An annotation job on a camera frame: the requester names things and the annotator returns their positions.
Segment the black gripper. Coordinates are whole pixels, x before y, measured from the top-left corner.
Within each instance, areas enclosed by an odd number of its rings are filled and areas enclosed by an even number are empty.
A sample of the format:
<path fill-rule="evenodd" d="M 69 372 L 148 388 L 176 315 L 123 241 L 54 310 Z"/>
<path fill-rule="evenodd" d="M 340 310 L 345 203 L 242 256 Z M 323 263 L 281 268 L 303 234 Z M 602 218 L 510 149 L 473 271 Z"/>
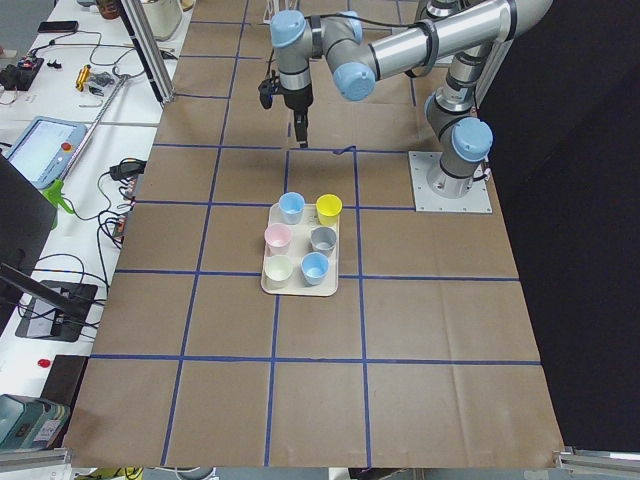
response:
<path fill-rule="evenodd" d="M 294 131 L 296 142 L 301 148 L 308 147 L 308 110 L 313 104 L 312 85 L 308 84 L 302 89 L 290 90 L 283 85 L 280 86 L 280 93 L 284 97 L 285 105 L 294 114 Z"/>

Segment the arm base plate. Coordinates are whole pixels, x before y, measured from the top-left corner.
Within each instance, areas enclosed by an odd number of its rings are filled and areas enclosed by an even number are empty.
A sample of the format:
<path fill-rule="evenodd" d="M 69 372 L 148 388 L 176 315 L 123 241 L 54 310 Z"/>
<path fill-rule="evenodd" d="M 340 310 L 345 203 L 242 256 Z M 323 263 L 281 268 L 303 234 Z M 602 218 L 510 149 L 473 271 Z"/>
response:
<path fill-rule="evenodd" d="M 491 214 L 487 181 L 475 181 L 482 173 L 477 165 L 466 179 L 447 175 L 440 165 L 441 152 L 410 151 L 409 170 L 417 212 Z"/>

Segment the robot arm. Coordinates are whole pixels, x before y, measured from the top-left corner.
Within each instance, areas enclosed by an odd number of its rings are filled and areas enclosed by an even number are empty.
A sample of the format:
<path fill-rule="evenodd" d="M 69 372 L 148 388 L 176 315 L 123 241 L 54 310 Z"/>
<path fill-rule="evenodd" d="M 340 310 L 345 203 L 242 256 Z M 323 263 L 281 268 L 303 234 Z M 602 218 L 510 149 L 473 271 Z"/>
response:
<path fill-rule="evenodd" d="M 478 80 L 491 52 L 534 27 L 548 1 L 422 1 L 415 20 L 395 34 L 364 43 L 364 18 L 355 12 L 306 16 L 283 10 L 270 23 L 277 62 L 258 87 L 264 108 L 283 97 L 294 114 L 298 144 L 308 145 L 308 109 L 313 103 L 310 62 L 325 59 L 343 98 L 361 101 L 377 82 L 405 74 L 428 74 L 436 61 L 451 58 L 446 81 L 425 103 L 425 116 L 442 146 L 427 182 L 447 199 L 465 196 L 493 143 L 490 127 L 471 114 Z"/>

